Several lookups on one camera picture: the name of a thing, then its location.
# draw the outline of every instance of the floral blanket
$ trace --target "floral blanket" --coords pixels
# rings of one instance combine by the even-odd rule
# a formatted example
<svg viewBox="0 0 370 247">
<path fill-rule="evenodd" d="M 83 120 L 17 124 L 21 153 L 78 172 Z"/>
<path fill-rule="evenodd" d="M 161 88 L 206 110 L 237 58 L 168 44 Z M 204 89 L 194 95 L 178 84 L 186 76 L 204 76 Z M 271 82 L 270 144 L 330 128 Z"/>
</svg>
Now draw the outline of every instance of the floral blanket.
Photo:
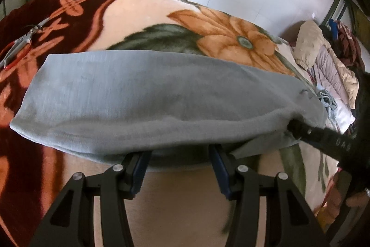
<svg viewBox="0 0 370 247">
<path fill-rule="evenodd" d="M 28 141 L 9 128 L 23 96 L 51 53 L 158 50 L 194 53 L 297 77 L 311 88 L 287 43 L 262 28 L 185 0 L 33 0 L 0 21 L 0 51 L 50 17 L 31 51 L 0 71 L 0 225 L 27 246 L 53 199 L 74 172 L 107 166 Z M 249 158 L 262 174 L 286 171 L 312 209 L 321 205 L 336 162 L 305 143 Z"/>
</svg>

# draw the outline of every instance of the silver screw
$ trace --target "silver screw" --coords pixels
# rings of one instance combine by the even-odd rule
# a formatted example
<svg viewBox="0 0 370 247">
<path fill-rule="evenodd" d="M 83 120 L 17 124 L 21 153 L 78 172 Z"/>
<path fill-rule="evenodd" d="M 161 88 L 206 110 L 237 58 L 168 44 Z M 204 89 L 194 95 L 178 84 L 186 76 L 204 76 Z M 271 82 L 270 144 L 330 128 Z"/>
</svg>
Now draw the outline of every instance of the silver screw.
<svg viewBox="0 0 370 247">
<path fill-rule="evenodd" d="M 115 172 L 120 172 L 120 171 L 122 171 L 122 170 L 123 170 L 123 165 L 121 165 L 121 164 L 115 164 L 115 165 L 113 166 L 113 170 L 114 170 Z"/>
<path fill-rule="evenodd" d="M 82 178 L 84 174 L 82 174 L 81 172 L 77 172 L 77 173 L 74 173 L 72 178 L 73 180 L 80 180 Z"/>
<path fill-rule="evenodd" d="M 287 180 L 288 179 L 288 174 L 285 173 L 285 172 L 280 172 L 278 175 L 277 175 L 281 180 Z"/>
<path fill-rule="evenodd" d="M 241 164 L 239 167 L 237 167 L 237 170 L 238 170 L 239 172 L 241 172 L 241 173 L 245 173 L 245 172 L 247 172 L 247 171 L 248 171 L 248 167 L 247 167 L 247 166 L 245 166 L 245 165 L 243 165 L 243 164 Z"/>
</svg>

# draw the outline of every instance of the orange floral pattern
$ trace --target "orange floral pattern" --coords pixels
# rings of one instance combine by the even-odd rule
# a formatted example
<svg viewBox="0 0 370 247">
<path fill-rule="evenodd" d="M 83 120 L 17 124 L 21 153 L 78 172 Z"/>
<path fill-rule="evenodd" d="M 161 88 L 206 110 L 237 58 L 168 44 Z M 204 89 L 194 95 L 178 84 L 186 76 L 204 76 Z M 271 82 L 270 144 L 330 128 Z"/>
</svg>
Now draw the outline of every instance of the orange floral pattern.
<svg viewBox="0 0 370 247">
<path fill-rule="evenodd" d="M 167 17 L 202 35 L 197 45 L 204 54 L 294 76 L 275 55 L 277 45 L 254 24 L 206 7 L 200 6 L 199 10 L 180 10 Z"/>
</svg>

